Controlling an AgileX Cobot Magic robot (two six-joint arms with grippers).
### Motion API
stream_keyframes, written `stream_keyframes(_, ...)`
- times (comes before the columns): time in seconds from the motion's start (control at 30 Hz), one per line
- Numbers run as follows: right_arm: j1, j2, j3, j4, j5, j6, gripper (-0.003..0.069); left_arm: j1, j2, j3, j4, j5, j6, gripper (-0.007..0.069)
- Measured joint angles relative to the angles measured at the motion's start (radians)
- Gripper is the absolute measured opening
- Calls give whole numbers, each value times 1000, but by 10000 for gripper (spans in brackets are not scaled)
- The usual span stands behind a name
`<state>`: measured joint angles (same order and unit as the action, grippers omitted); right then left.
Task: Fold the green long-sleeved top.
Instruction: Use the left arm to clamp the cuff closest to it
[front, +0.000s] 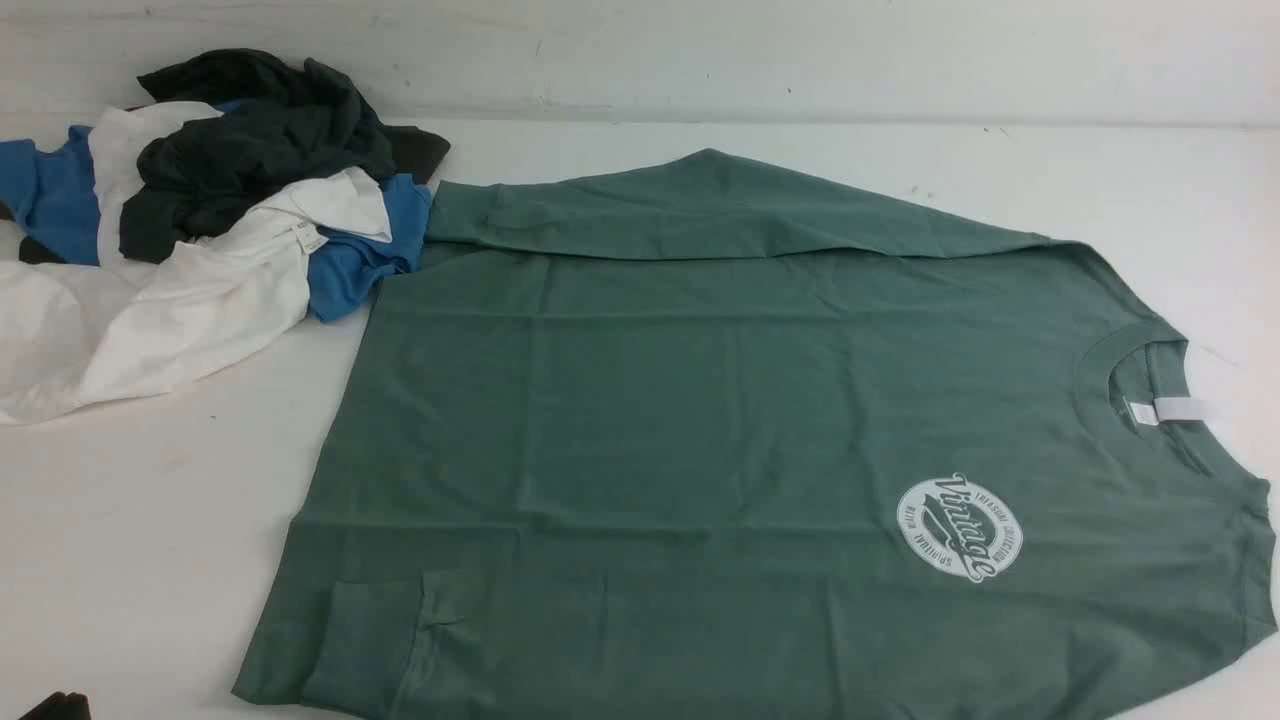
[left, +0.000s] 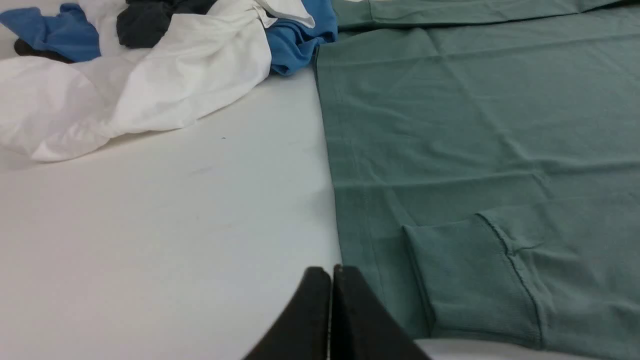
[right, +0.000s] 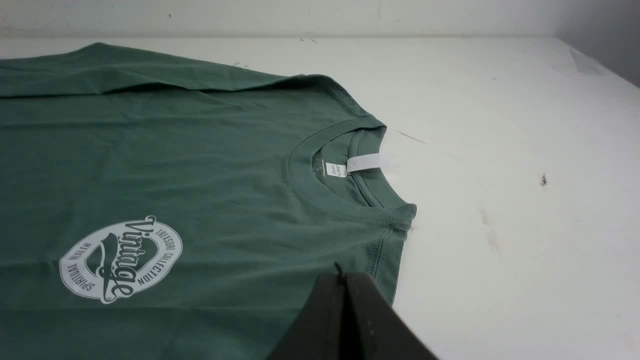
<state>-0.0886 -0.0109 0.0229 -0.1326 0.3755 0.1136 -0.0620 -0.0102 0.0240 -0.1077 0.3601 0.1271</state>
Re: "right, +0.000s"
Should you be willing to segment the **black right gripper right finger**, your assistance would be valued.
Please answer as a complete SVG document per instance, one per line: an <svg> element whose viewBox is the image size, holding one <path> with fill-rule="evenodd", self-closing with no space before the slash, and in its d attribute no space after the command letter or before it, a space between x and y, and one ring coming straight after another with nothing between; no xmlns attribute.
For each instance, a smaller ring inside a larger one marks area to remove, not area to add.
<svg viewBox="0 0 640 360"><path fill-rule="evenodd" d="M387 302L373 278L345 274L345 341L357 360L436 360Z"/></svg>

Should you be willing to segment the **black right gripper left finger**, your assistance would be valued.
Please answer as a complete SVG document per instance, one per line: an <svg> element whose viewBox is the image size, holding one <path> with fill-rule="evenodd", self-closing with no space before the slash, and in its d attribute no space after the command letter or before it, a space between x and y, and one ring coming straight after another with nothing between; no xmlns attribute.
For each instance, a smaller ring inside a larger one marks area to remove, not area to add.
<svg viewBox="0 0 640 360"><path fill-rule="evenodd" d="M306 303L268 360L338 360L345 294L342 275L319 275Z"/></svg>

